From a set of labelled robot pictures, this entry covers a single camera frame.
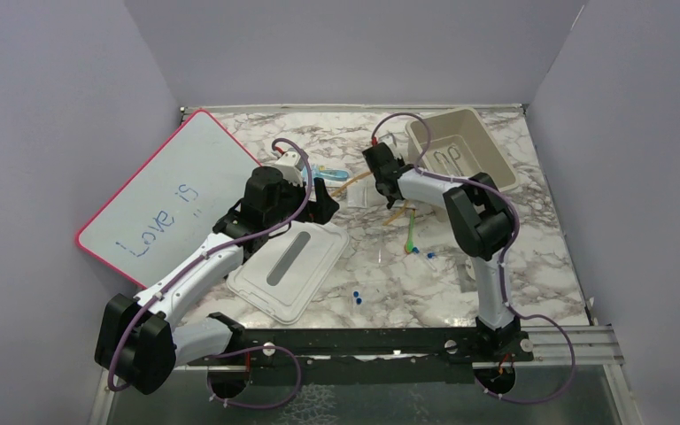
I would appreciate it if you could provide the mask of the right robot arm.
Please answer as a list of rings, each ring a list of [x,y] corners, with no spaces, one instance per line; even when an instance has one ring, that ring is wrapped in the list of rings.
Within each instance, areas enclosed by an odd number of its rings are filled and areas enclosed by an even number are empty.
[[[382,142],[373,142],[362,154],[376,190],[388,205],[409,200],[446,211],[454,238],[474,269],[478,296],[475,348],[485,359],[499,359],[521,332],[505,265],[506,251],[519,230],[512,204],[486,173],[471,178],[431,173],[407,164]]]

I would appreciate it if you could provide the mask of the white plastic bin lid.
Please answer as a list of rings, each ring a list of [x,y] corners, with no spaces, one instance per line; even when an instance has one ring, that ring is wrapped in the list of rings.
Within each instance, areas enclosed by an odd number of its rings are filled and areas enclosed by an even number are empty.
[[[294,222],[227,279],[227,287],[283,325],[296,323],[349,244],[332,223]]]

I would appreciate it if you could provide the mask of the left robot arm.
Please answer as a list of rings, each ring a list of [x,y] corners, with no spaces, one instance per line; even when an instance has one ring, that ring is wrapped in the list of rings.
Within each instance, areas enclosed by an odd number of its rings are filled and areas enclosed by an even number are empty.
[[[235,271],[295,221],[324,225],[338,211],[324,180],[309,173],[289,180],[275,166],[251,172],[242,197],[182,264],[134,297],[117,294],[104,307],[95,362],[107,370],[107,387],[157,390],[175,367],[212,354],[232,363],[243,351],[238,323],[216,314],[180,327],[182,316],[216,282]]]

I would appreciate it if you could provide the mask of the beige plastic bin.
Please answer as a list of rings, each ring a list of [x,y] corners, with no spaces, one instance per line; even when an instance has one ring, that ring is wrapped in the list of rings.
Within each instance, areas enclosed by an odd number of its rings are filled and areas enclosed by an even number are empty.
[[[487,173],[502,192],[518,187],[518,177],[506,154],[486,128],[478,112],[463,107],[448,112],[439,112],[422,121],[406,123],[409,159],[421,161],[420,167],[437,174],[446,174],[435,160],[435,151],[451,145],[461,154],[458,164],[463,177]]]

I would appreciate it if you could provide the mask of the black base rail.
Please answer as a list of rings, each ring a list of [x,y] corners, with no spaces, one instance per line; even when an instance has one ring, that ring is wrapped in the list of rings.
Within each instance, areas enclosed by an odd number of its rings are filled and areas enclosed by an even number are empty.
[[[236,336],[229,350],[250,354],[190,362],[212,371],[240,372],[249,383],[284,385],[301,366],[304,384],[464,383],[477,368],[512,366],[534,356],[522,349],[527,334],[505,351],[485,355],[475,328],[253,328]]]

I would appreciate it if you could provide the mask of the pink framed whiteboard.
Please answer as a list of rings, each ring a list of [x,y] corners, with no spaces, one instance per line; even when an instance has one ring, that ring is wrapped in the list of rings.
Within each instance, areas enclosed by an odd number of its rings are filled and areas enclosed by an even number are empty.
[[[196,111],[81,228],[75,242],[131,282],[149,287],[206,239],[259,165],[209,112]]]

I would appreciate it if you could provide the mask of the blue packaged item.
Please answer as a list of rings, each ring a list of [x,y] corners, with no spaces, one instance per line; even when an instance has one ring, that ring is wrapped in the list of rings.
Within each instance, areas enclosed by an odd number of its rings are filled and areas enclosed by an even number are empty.
[[[351,173],[345,169],[322,165],[312,166],[312,174],[314,177],[321,178],[328,188],[340,188],[352,177]]]

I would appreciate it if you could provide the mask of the tan rubber tubing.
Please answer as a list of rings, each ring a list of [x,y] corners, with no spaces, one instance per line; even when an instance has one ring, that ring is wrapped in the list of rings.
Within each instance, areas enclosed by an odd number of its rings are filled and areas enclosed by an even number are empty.
[[[348,181],[345,182],[343,185],[341,185],[339,188],[337,188],[337,189],[335,189],[334,191],[332,191],[332,192],[331,192],[331,196],[332,196],[332,197],[337,197],[337,196],[339,196],[339,195],[340,195],[341,193],[343,193],[349,186],[351,186],[354,182],[356,182],[356,181],[361,181],[361,180],[365,179],[366,177],[368,177],[368,176],[371,175],[371,174],[372,174],[372,173],[371,173],[370,171],[367,171],[367,172],[364,172],[364,173],[355,175],[355,176],[352,177],[350,180],[348,180]],[[399,217],[401,217],[401,216],[406,212],[406,210],[409,210],[409,209],[410,209],[410,207],[409,207],[409,202],[408,202],[408,201],[405,201],[405,202],[402,204],[402,206],[401,206],[395,213],[393,213],[393,214],[392,214],[392,215],[391,215],[391,216],[383,223],[383,225],[384,225],[384,226],[389,226],[393,221],[395,221],[396,219],[398,219]]]

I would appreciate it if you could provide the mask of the green stirring stick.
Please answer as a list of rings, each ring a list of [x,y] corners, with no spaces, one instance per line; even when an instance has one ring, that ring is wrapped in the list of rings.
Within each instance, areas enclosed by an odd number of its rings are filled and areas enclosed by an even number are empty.
[[[412,210],[409,215],[406,243],[404,245],[404,251],[406,254],[411,254],[412,248],[416,247],[414,242],[414,225],[415,225],[415,210]]]

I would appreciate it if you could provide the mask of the clear zip bag left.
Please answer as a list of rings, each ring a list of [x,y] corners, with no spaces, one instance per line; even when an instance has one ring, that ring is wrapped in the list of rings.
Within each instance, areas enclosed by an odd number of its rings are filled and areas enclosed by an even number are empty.
[[[373,186],[362,181],[354,182],[345,190],[346,204],[349,208],[368,208],[375,205],[378,194]]]

